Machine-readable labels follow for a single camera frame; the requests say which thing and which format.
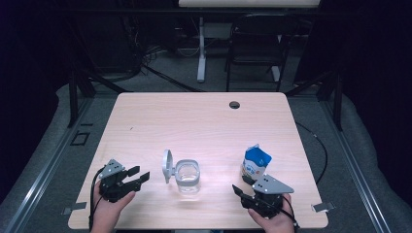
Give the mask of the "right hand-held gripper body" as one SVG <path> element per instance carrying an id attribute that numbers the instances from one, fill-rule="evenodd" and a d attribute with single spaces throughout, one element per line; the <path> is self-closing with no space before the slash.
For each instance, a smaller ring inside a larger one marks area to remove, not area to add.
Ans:
<path id="1" fill-rule="evenodd" d="M 245 209 L 253 209 L 263 217 L 274 217 L 283 209 L 283 195 L 294 193 L 294 189 L 268 174 L 259 177 L 251 185 L 254 195 L 241 197 L 241 205 Z"/>

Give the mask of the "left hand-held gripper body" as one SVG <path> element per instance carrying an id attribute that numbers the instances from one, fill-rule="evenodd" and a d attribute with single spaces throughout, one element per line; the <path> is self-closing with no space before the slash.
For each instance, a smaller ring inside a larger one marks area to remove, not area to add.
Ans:
<path id="1" fill-rule="evenodd" d="M 129 171 L 115 159 L 110 159 L 98 175 L 100 195 L 105 200 L 116 203 L 132 191 L 132 188 L 123 182 L 127 177 L 131 177 Z"/>

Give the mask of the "blue and white powder bag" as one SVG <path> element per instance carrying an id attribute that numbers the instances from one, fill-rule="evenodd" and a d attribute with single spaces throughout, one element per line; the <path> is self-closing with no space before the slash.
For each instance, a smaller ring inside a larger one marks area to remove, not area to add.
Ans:
<path id="1" fill-rule="evenodd" d="M 271 160 L 272 156 L 262 150 L 259 144 L 247 148 L 241 165 L 242 175 L 257 180 L 264 174 Z"/>

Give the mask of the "grey hinged jar lid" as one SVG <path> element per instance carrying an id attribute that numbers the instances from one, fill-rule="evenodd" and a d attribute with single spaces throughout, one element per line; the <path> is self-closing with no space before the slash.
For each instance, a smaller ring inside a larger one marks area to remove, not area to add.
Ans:
<path id="1" fill-rule="evenodd" d="M 171 150 L 165 150 L 163 152 L 162 173 L 166 183 L 169 183 L 170 179 L 175 175 L 175 167 Z"/>

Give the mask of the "clear plastic jar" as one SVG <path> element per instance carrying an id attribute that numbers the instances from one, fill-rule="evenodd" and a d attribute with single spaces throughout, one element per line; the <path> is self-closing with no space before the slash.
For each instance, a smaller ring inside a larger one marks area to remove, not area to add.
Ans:
<path id="1" fill-rule="evenodd" d="M 200 168 L 192 159 L 180 160 L 175 167 L 175 179 L 181 193 L 197 193 L 200 184 Z"/>

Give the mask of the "person's right hand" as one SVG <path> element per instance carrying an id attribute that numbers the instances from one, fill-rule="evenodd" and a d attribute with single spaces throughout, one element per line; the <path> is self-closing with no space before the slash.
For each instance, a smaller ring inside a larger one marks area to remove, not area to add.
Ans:
<path id="1" fill-rule="evenodd" d="M 248 210 L 250 217 L 257 223 L 265 233 L 294 233 L 293 220 L 291 219 L 291 196 L 286 193 L 283 199 L 283 212 L 273 218 L 265 218 L 253 209 Z"/>

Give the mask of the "person's left hand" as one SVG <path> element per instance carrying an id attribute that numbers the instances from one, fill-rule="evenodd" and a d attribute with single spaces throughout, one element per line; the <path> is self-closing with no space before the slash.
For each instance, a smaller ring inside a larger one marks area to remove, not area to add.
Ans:
<path id="1" fill-rule="evenodd" d="M 135 192 L 129 192 L 116 203 L 100 199 L 100 197 L 99 191 L 95 189 L 96 204 L 90 233 L 112 233 L 118 223 L 121 211 L 134 199 Z"/>

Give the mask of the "grey tape strip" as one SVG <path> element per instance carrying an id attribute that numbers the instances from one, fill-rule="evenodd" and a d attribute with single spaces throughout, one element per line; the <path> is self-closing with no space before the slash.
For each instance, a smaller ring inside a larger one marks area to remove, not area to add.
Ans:
<path id="1" fill-rule="evenodd" d="M 82 210 L 86 207 L 86 202 L 81 202 L 81 203 L 75 203 L 70 207 L 65 207 L 62 210 L 62 214 L 64 216 L 70 215 L 73 211 L 77 211 L 77 210 Z"/>
<path id="2" fill-rule="evenodd" d="M 332 202 L 323 202 L 312 206 L 312 210 L 316 213 L 319 212 L 329 212 L 335 208 L 335 205 Z"/>

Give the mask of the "black metal stand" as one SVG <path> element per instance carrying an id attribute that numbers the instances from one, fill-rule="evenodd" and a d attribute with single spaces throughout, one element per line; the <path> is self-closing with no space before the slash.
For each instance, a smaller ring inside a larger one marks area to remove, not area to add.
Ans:
<path id="1" fill-rule="evenodd" d="M 68 127 L 72 127 L 79 118 L 79 103 L 78 91 L 80 91 L 85 98 L 93 98 L 96 90 L 91 84 L 92 81 L 97 81 L 117 94 L 126 92 L 126 89 L 110 82 L 102 76 L 91 72 L 86 68 L 79 68 L 75 66 L 69 74 L 69 104 L 70 104 L 70 120 Z"/>
<path id="2" fill-rule="evenodd" d="M 314 80 L 304 82 L 298 87 L 293 88 L 286 92 L 288 97 L 295 96 L 301 91 L 309 88 L 310 86 L 319 83 L 321 85 L 316 96 L 320 101 L 327 101 L 331 94 L 333 96 L 333 108 L 332 108 L 332 121 L 339 131 L 342 131 L 341 125 L 341 113 L 342 113 L 342 101 L 343 101 L 343 79 L 336 71 L 328 71 L 320 74 Z"/>

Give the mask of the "black chair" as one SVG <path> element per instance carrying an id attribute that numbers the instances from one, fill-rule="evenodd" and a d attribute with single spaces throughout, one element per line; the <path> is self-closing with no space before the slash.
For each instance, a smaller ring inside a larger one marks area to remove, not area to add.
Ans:
<path id="1" fill-rule="evenodd" d="M 297 17 L 276 14 L 246 14 L 231 25 L 224 70 L 229 91 L 231 66 L 273 66 L 280 68 L 276 90 L 280 89 L 292 38 L 300 27 Z"/>

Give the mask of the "white desk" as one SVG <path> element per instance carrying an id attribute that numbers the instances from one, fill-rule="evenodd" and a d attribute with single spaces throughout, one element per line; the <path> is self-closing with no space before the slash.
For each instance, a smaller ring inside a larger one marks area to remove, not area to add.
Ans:
<path id="1" fill-rule="evenodd" d="M 241 9 L 316 9 L 321 0 L 178 0 L 181 8 L 187 10 L 241 10 Z M 228 22 L 212 22 L 199 17 L 199 60 L 197 81 L 203 83 L 206 78 L 206 39 L 227 39 Z"/>

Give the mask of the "aluminium floor rail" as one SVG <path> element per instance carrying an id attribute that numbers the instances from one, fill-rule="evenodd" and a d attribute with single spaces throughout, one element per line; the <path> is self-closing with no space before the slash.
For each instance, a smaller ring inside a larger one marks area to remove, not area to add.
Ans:
<path id="1" fill-rule="evenodd" d="M 321 101 L 320 106 L 323 109 L 326 121 L 337 139 L 339 147 L 343 150 L 343 158 L 346 167 L 355 184 L 360 199 L 369 215 L 369 218 L 375 228 L 376 233 L 393 233 L 387 223 L 381 208 L 379 207 L 375 195 L 372 193 L 370 186 L 365 179 L 359 163 L 355 158 L 352 148 L 342 130 L 339 130 L 332 117 L 332 108 L 328 102 Z"/>
<path id="2" fill-rule="evenodd" d="M 17 182 L 0 205 L 0 233 L 21 233 L 37 207 L 52 177 L 76 134 L 79 121 L 93 100 L 81 101 L 78 118 L 71 127 L 69 104 L 61 100 L 38 147 L 24 167 Z"/>

